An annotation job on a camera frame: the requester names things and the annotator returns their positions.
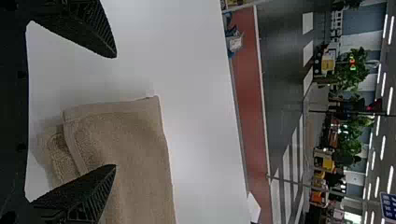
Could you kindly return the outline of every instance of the white tabletop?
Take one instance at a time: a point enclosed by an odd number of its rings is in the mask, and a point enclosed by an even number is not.
[[[219,1],[102,3],[116,38],[116,60],[29,25],[27,197],[49,190],[36,136],[59,124],[63,109],[158,94],[178,223],[249,223]]]

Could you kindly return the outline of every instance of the blue sign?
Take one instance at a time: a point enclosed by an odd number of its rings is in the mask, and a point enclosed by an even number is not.
[[[382,217],[390,223],[396,223],[396,195],[381,192]]]

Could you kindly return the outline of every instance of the folded towel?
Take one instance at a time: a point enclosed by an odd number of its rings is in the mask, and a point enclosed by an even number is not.
[[[158,97],[65,110],[64,139],[67,147],[48,152],[61,184],[71,175],[84,175],[104,164],[118,165],[103,223],[176,223]]]
[[[48,128],[39,136],[38,144],[39,148],[44,150],[46,168],[52,171],[47,174],[53,188],[58,188],[80,177],[64,140],[64,126]]]

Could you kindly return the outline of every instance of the white line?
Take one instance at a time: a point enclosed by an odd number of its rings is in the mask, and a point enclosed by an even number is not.
[[[303,178],[304,173],[304,115],[300,117],[300,179]]]
[[[366,224],[367,223],[367,211],[366,211],[366,213],[364,214],[364,222],[363,222],[364,224]]]
[[[382,34],[382,38],[385,39],[387,37],[387,28],[388,28],[388,14],[385,15],[385,21],[384,21],[384,34]]]
[[[305,197],[304,197],[304,192],[303,192],[303,194],[301,195],[300,204],[298,205],[297,217],[294,220],[294,224],[298,224],[300,221],[300,215],[301,215],[301,212],[303,209],[304,199],[305,199]]]
[[[381,125],[381,116],[378,116],[378,119],[376,120],[376,130],[375,130],[375,136],[378,137],[379,135],[379,126]]]
[[[371,150],[372,145],[373,145],[373,132],[370,132],[369,150]]]
[[[379,84],[379,80],[381,79],[381,68],[382,64],[378,66],[378,76],[376,77],[376,84]]]
[[[389,179],[388,179],[388,188],[387,188],[387,193],[390,194],[390,189],[392,188],[392,181],[393,181],[393,166],[390,166],[389,169]]]
[[[257,17],[257,7],[254,6],[254,25],[256,32],[256,45],[257,45],[257,58],[259,59],[259,72],[260,72],[260,86],[262,91],[262,119],[264,121],[264,144],[265,144],[265,153],[267,157],[267,174],[271,174],[271,164],[270,164],[270,155],[268,150],[268,133],[267,133],[267,117],[265,115],[265,97],[264,97],[264,83],[263,83],[263,73],[262,73],[262,51],[260,50],[260,37],[259,37],[259,21]],[[271,184],[271,179],[268,178],[268,184]]]
[[[392,43],[393,25],[394,25],[394,22],[395,22],[395,17],[392,16],[392,19],[390,20],[389,41],[388,41],[388,44],[389,44],[389,45]]]
[[[314,29],[314,13],[303,14],[303,35]]]
[[[371,183],[369,184],[369,191],[367,192],[367,200],[370,201],[371,196]]]
[[[390,87],[389,98],[388,98],[388,110],[387,110],[387,115],[390,114],[390,108],[391,108],[391,106],[392,106],[392,99],[393,99],[393,87]]]
[[[371,221],[371,224],[374,224],[374,218],[375,218],[375,212],[373,211],[373,212],[372,212],[372,221]]]
[[[312,40],[304,47],[304,64],[303,67],[309,62],[309,60],[314,55],[314,41]]]
[[[283,154],[283,179],[290,180],[290,156],[289,156],[289,146],[286,147],[285,154]],[[291,183],[284,182],[285,190],[285,214],[286,223],[289,223],[291,214]]]
[[[293,136],[291,138],[292,148],[292,160],[293,160],[293,181],[298,182],[298,144],[297,144],[297,129],[294,129]],[[294,185],[294,201],[297,199],[298,185]]]
[[[369,167],[370,167],[370,162],[369,162],[369,160],[367,159],[367,165],[366,165],[366,176],[368,176],[368,175],[369,175]]]
[[[385,92],[385,81],[387,81],[387,73],[384,73],[384,77],[382,78],[381,97],[384,97],[384,92]]]
[[[278,170],[275,173],[275,177],[279,177]],[[271,203],[272,203],[272,212],[273,212],[273,223],[281,223],[279,196],[280,196],[279,181],[274,179],[271,182]]]
[[[374,192],[375,198],[378,196],[378,190],[379,190],[379,176],[376,178],[376,182],[375,182],[375,192]]]
[[[308,74],[304,78],[304,96],[308,93],[309,87],[311,86],[312,80],[314,79],[314,67],[309,69]]]
[[[381,154],[379,155],[379,159],[384,160],[384,152],[385,152],[385,144],[387,143],[387,137],[382,136],[382,145],[381,145]]]
[[[375,167],[375,151],[373,152],[372,171],[374,170],[374,167]]]

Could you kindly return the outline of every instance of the ceiling light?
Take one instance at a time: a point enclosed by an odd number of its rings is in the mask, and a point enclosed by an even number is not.
[[[388,26],[388,14],[385,15],[385,21],[384,21],[384,34],[382,34],[382,38],[385,39],[385,37],[387,36],[387,27]]]
[[[371,150],[371,146],[373,145],[373,132],[370,133],[370,143],[369,143],[369,150]]]
[[[388,99],[388,111],[387,111],[387,115],[390,114],[390,107],[392,106],[392,98],[393,98],[393,87],[390,87],[389,99]]]
[[[370,167],[370,162],[367,161],[367,165],[366,165],[366,176],[369,175],[369,167]]]
[[[392,187],[393,169],[394,169],[393,166],[390,166],[389,179],[388,179],[388,190],[387,190],[388,194],[390,194],[390,188]]]
[[[382,64],[378,66],[378,76],[376,76],[376,84],[379,84],[379,80],[381,79],[381,66]]]
[[[370,201],[371,196],[371,183],[369,184],[369,191],[367,192],[367,200]]]
[[[384,73],[384,77],[382,78],[382,90],[381,90],[381,97],[384,97],[385,92],[385,81],[387,80],[387,73]]]
[[[378,119],[376,120],[376,130],[375,130],[375,135],[378,136],[379,134],[379,125],[381,123],[381,116],[378,116]]]
[[[384,135],[382,136],[382,146],[381,146],[381,155],[379,158],[381,160],[384,160],[384,151],[385,151],[385,144],[387,143],[387,137]]]
[[[390,20],[390,31],[389,31],[389,41],[388,44],[390,45],[392,43],[392,36],[393,36],[393,23],[395,22],[395,17],[392,16],[392,19]]]
[[[373,152],[372,170],[374,170],[374,165],[375,165],[375,151]]]
[[[376,183],[375,183],[375,194],[374,196],[378,196],[378,189],[379,189],[379,177],[376,178]]]
[[[371,224],[374,224],[374,218],[375,218],[375,212],[373,211],[373,212],[372,212],[372,221],[371,221]]]

